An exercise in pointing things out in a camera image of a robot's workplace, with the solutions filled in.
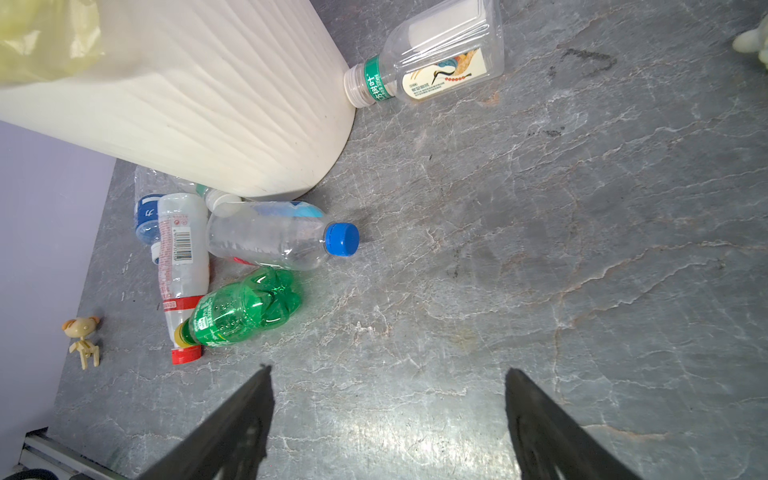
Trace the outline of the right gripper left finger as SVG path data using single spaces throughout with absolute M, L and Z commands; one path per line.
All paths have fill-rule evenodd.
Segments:
M 264 365 L 142 479 L 255 479 L 267 457 L 275 399 Z

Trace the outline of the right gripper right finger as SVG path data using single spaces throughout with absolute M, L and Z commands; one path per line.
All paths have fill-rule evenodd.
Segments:
M 523 479 L 636 479 L 522 370 L 505 376 L 508 429 Z

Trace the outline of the green soda bottle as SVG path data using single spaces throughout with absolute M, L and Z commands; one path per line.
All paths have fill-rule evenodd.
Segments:
M 286 323 L 302 306 L 302 287 L 289 270 L 262 266 L 199 301 L 173 333 L 182 348 L 246 341 Z

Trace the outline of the small clear plastic box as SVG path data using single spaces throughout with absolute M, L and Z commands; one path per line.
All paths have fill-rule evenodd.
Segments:
M 504 66 L 499 3 L 443 1 L 396 27 L 378 55 L 347 70 L 343 86 L 356 108 L 420 103 L 498 77 Z

